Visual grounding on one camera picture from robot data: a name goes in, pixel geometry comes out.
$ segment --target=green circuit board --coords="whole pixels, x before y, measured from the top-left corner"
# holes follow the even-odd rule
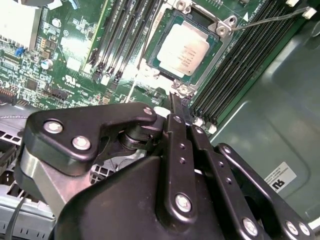
[[[251,16],[259,11],[263,1],[251,1],[247,5],[238,0],[223,2],[197,0],[196,2],[219,18],[235,15],[238,17],[238,23],[241,24],[244,21],[243,18],[250,21]],[[137,71],[134,71],[134,68],[140,56],[148,25],[140,38],[128,39],[128,42],[138,41],[138,43],[117,85],[112,81],[106,84],[102,83],[101,79],[94,79],[94,66],[93,70],[85,71],[93,51],[98,48],[104,37],[106,24],[112,21],[112,8],[118,2],[114,0],[93,2],[78,0],[78,9],[73,9],[69,2],[64,2],[63,6],[54,10],[44,7],[34,50],[25,52],[21,57],[16,57],[10,43],[1,42],[0,88],[44,110],[133,101],[145,102],[151,106],[161,105],[168,92],[159,87],[150,86],[152,84],[144,84],[135,80]],[[162,28],[166,26],[166,21],[173,12],[174,9],[161,8],[155,21],[158,28],[154,32],[150,46],[155,44],[157,38],[162,34]],[[114,19],[113,22],[119,21],[119,17],[118,14],[117,19]],[[59,27],[53,26],[53,21],[56,20],[60,22]],[[235,34],[232,41],[237,41],[237,37],[238,34]],[[114,45],[110,54],[111,58],[119,47],[119,42],[117,41]],[[45,58],[52,60],[52,69],[43,70],[41,68],[41,61]],[[64,91],[67,97],[62,100],[57,99],[46,92],[48,87]]]
[[[151,28],[151,38],[144,55],[147,63],[159,48],[165,29],[172,24],[171,21],[177,10],[163,3],[159,12],[155,14],[155,8],[152,7],[155,3],[153,0],[77,1],[79,6],[77,9],[74,9],[68,1],[54,10],[43,7],[35,49],[25,51],[21,56],[15,55],[16,47],[12,42],[0,36],[0,94],[9,93],[18,100],[43,110],[126,102],[144,102],[152,107],[161,106],[169,94],[168,89],[162,87],[163,78],[139,74],[137,62],[149,28]],[[247,4],[243,4],[240,0],[195,0],[194,2],[222,20],[236,16],[237,26],[241,26],[250,23],[266,1],[251,0]],[[118,10],[118,14],[115,14],[114,9],[126,4],[134,7],[132,12],[127,12],[128,16],[134,11],[139,15],[136,16],[135,27],[129,30],[131,35],[126,38],[124,48],[117,53],[125,37],[125,26],[129,26],[130,18],[123,19],[124,16],[120,15],[120,11]],[[150,26],[153,17],[155,22]],[[139,35],[139,27],[143,26],[144,18],[146,23]],[[58,27],[54,26],[54,21],[59,22]],[[192,22],[202,29],[207,24],[196,15],[192,16]],[[98,65],[92,62],[99,58],[97,54],[99,49],[106,48],[106,44],[112,41],[111,30],[106,32],[109,25],[113,31],[119,29],[120,34],[110,49],[106,63],[108,66],[117,55],[120,63],[115,66],[113,75],[108,79],[101,76],[97,78],[95,73]],[[212,58],[222,47],[221,40],[218,37],[215,39],[212,35],[210,39],[212,48],[198,67],[199,71],[191,77],[183,78],[182,81],[186,85],[194,85],[199,78],[203,78],[202,73],[207,71],[198,88],[202,90],[242,33],[237,31],[232,35],[231,41],[225,46],[219,60],[215,65],[210,66]],[[121,68],[121,60],[129,54],[133,43],[136,44],[130,53],[128,64],[119,81],[115,83],[113,81],[115,73]],[[49,70],[41,67],[45,59],[53,62]],[[166,77],[169,84],[175,78],[170,74]]]

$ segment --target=white label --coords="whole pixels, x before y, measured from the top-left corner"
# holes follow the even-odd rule
[[[286,162],[283,162],[264,180],[276,193],[278,193],[296,177],[297,175],[294,171],[292,171]]]

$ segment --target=black metal bracket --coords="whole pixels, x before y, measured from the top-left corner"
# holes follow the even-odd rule
[[[193,143],[195,162],[206,176],[207,186],[226,239],[271,239],[256,221],[227,160],[214,151],[205,132],[192,126],[189,134]],[[252,224],[248,231],[245,224]]]
[[[79,176],[89,171],[101,154],[102,138],[106,141],[103,152],[108,152],[119,132],[150,126],[156,120],[156,113],[141,102],[40,111],[28,118],[23,143],[36,158],[64,174]],[[46,131],[48,121],[60,123],[63,130],[57,134]],[[89,149],[74,147],[72,141],[78,136],[89,140]]]
[[[156,214],[172,232],[185,232],[197,220],[192,143],[178,96],[170,95],[173,113],[163,126],[163,157],[160,165]]]
[[[309,226],[230,146],[213,148],[205,132],[192,125],[180,98],[173,94],[169,98],[171,114],[166,119],[139,102],[42,111],[28,118],[21,146],[28,156],[21,161],[23,171],[15,170],[17,176],[27,174],[17,178],[22,185],[33,184],[34,176],[38,183],[43,175],[49,176],[32,171],[43,162],[49,166],[38,170],[59,170],[54,174],[65,177],[62,184],[67,186],[94,163],[136,149],[147,151],[147,157],[75,193],[58,219],[56,239],[74,237],[70,229],[79,230],[73,239],[84,240],[109,235],[161,240],[315,239]],[[59,123],[59,131],[45,129],[48,121]],[[73,140],[79,136],[89,140],[89,147],[75,147]],[[45,188],[33,190],[42,197]]]
[[[260,177],[235,150],[225,143],[219,144],[216,151],[221,153],[231,167],[242,194],[251,199],[264,230],[272,239],[314,239],[308,224]]]

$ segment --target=screw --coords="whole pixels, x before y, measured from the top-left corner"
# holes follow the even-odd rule
[[[174,119],[174,120],[176,120],[178,123],[181,123],[181,119],[180,119],[180,117],[178,117],[178,116],[174,116],[174,117],[173,117],[173,119]]]
[[[202,129],[198,126],[195,127],[195,130],[199,133],[199,134],[202,134]]]
[[[297,230],[297,228],[295,227],[295,225],[293,225],[292,222],[290,221],[286,221],[286,226],[288,227],[288,229],[290,230],[290,232],[296,236],[298,236],[299,232]]]
[[[224,37],[226,35],[226,33],[227,33],[226,28],[224,26],[218,27],[216,29],[216,32],[220,37]]]
[[[299,227],[300,227],[300,229],[301,229],[301,231],[305,234],[305,235],[307,235],[307,236],[310,236],[310,231],[309,231],[309,229],[306,227],[306,225],[304,225],[303,223],[299,223]]]
[[[88,150],[91,147],[91,143],[85,136],[77,136],[72,140],[72,145],[79,150]]]
[[[227,154],[230,154],[230,153],[231,153],[230,148],[228,148],[227,146],[223,146],[223,149],[225,150],[225,152],[226,152]]]
[[[179,10],[179,11],[183,11],[185,10],[187,4],[185,1],[183,0],[179,0],[177,3],[176,3],[176,8]]]
[[[143,111],[148,115],[152,115],[152,110],[149,107],[145,107]]]
[[[43,125],[44,130],[51,134],[59,134],[62,132],[64,127],[57,121],[47,121]]]
[[[191,202],[190,200],[183,194],[177,194],[175,196],[175,204],[177,207],[184,213],[188,213],[191,211]]]
[[[245,230],[250,235],[255,236],[255,237],[258,236],[258,229],[253,221],[251,221],[249,218],[246,217],[242,220],[242,222],[243,222]]]

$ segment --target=chip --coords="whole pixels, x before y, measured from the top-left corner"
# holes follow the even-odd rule
[[[49,48],[51,47],[51,41],[50,41],[50,40],[46,40],[46,41],[45,41],[45,47],[46,47],[47,49],[49,49]]]
[[[177,76],[191,76],[210,48],[207,38],[186,21],[174,24],[157,54],[160,67]]]
[[[44,59],[49,59],[50,58],[50,52],[47,52],[47,51],[43,51],[41,56],[44,58]]]
[[[88,32],[88,38],[91,40],[94,36],[94,33],[92,31]]]
[[[38,83],[32,79],[28,79],[26,81],[26,86],[25,86],[27,89],[30,89],[32,91],[35,91],[37,90],[37,87],[38,87]]]
[[[55,42],[51,42],[51,46],[50,46],[50,49],[52,49],[52,50],[55,50],[56,49],[56,47],[57,47],[57,44],[55,43]]]
[[[109,98],[107,98],[107,97],[102,97],[102,103],[103,104],[108,104],[110,102],[110,99]]]

